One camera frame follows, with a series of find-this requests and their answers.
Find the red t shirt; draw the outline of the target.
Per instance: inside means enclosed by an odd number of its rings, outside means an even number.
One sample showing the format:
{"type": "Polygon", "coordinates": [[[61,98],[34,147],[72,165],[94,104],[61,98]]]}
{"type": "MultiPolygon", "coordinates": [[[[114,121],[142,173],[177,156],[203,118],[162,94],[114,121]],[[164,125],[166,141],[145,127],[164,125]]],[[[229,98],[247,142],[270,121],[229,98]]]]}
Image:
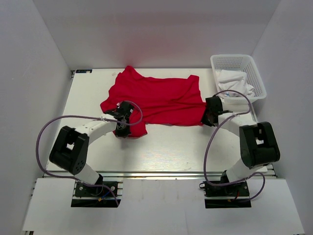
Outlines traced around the red t shirt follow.
{"type": "Polygon", "coordinates": [[[132,101],[139,107],[130,116],[130,137],[147,134],[147,124],[198,126],[205,111],[199,89],[200,78],[144,77],[127,66],[109,89],[109,97],[100,104],[103,112],[119,102],[132,101]]]}

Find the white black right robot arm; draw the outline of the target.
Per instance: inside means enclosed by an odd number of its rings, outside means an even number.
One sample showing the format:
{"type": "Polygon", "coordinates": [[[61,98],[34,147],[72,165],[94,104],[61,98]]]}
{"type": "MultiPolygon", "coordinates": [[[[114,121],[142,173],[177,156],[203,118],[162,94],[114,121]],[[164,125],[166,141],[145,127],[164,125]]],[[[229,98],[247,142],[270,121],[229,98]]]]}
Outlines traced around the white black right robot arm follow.
{"type": "Polygon", "coordinates": [[[226,195],[233,195],[239,188],[238,183],[248,180],[258,174],[259,169],[280,160],[280,150],[276,137],[269,122],[255,122],[244,118],[251,111],[251,103],[248,102],[248,110],[235,113],[225,110],[221,98],[214,95],[205,100],[206,106],[201,122],[204,125],[215,127],[215,130],[207,144],[204,160],[203,174],[208,185],[221,187],[226,195]],[[240,159],[227,169],[219,183],[208,180],[206,163],[211,144],[220,129],[239,137],[240,159]]]}

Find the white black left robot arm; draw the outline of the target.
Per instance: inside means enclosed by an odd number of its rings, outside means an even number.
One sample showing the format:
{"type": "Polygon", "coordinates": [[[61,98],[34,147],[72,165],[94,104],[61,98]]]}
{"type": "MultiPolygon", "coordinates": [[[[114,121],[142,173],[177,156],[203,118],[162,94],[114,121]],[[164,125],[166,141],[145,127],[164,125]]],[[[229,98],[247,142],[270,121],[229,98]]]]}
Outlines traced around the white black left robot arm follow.
{"type": "Polygon", "coordinates": [[[87,164],[89,145],[110,132],[118,137],[128,137],[131,134],[130,116],[133,111],[134,105],[123,101],[101,117],[89,117],[91,121],[84,125],[62,127],[49,160],[76,180],[87,184],[86,188],[92,195],[99,195],[103,191],[103,178],[87,164]]]}

